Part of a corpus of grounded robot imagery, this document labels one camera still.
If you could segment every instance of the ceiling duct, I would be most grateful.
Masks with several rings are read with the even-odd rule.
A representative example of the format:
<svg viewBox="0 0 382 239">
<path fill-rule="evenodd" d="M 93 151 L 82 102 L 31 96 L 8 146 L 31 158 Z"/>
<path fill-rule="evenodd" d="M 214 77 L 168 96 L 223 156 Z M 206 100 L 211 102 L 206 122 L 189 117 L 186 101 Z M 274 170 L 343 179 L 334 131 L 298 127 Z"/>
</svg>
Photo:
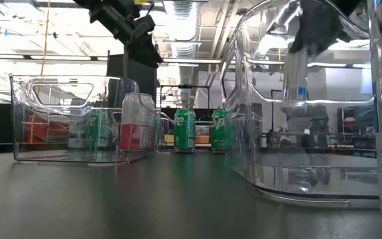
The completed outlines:
<svg viewBox="0 0 382 239">
<path fill-rule="evenodd" d="M 164 1 L 164 8 L 170 17 L 169 37 L 171 40 L 178 40 L 171 44 L 172 56 L 174 58 L 196 58 L 198 45 L 195 44 L 198 38 L 198 16 L 200 4 L 191 1 Z M 197 85 L 198 79 L 194 75 L 194 67 L 178 66 L 179 82 L 177 84 Z M 187 90 L 183 92 L 178 90 L 178 102 L 183 108 L 194 105 L 196 91 Z"/>
</svg>

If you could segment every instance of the black robotic arm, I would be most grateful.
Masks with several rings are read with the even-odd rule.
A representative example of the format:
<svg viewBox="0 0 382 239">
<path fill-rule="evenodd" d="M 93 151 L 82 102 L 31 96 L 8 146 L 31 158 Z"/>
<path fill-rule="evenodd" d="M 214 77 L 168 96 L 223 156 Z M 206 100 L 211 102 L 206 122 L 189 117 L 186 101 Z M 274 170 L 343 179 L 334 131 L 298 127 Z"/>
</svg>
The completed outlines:
<svg viewBox="0 0 382 239">
<path fill-rule="evenodd" d="M 133 0 L 74 0 L 90 10 L 90 21 L 99 21 L 127 49 L 129 59 L 157 68 L 162 62 L 151 34 L 155 23 L 150 15 L 140 17 Z"/>
</svg>

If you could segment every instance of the yellow cable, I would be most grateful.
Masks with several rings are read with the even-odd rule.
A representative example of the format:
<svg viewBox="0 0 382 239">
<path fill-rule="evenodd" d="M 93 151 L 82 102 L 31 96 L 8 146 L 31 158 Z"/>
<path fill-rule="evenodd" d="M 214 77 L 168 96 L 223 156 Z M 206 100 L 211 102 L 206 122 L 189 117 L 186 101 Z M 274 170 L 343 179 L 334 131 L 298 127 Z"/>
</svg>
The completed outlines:
<svg viewBox="0 0 382 239">
<path fill-rule="evenodd" d="M 44 74 L 44 65 L 45 65 L 45 56 L 46 56 L 46 40 L 48 39 L 48 24 L 50 22 L 50 8 L 51 8 L 51 0 L 48 0 L 47 10 L 46 10 L 46 23 L 45 23 L 45 41 L 44 41 L 44 54 L 42 56 L 42 66 L 40 67 L 40 75 Z M 36 91 L 37 96 L 39 97 L 40 86 L 38 86 L 38 90 Z M 29 138 L 29 143 L 33 143 L 33 125 L 34 118 L 36 116 L 36 112 L 33 112 L 32 115 L 32 124 L 31 124 L 31 136 Z"/>
</svg>

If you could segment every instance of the table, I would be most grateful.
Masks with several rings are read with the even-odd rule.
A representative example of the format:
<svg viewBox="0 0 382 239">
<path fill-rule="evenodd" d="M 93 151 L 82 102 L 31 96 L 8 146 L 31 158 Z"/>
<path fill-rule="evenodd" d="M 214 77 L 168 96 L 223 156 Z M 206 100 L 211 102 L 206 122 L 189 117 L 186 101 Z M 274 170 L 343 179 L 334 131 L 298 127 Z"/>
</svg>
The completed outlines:
<svg viewBox="0 0 382 239">
<path fill-rule="evenodd" d="M 17 163 L 0 154 L 0 238 L 382 238 L 376 210 L 267 200 L 223 155 L 130 165 Z"/>
</svg>

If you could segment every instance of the sprite can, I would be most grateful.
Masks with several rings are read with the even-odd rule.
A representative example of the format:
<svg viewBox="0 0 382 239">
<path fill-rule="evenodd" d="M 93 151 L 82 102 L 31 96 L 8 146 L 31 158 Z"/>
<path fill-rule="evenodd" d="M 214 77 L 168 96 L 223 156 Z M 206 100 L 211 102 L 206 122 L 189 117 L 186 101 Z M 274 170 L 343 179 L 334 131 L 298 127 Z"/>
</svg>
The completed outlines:
<svg viewBox="0 0 382 239">
<path fill-rule="evenodd" d="M 88 147 L 91 150 L 109 146 L 109 115 L 105 109 L 94 109 L 88 119 Z"/>
<path fill-rule="evenodd" d="M 223 110 L 215 110 L 212 114 L 210 143 L 212 149 L 226 149 L 225 114 Z"/>
<path fill-rule="evenodd" d="M 196 114 L 192 109 L 178 109 L 173 131 L 175 149 L 193 149 L 196 146 Z"/>
</svg>

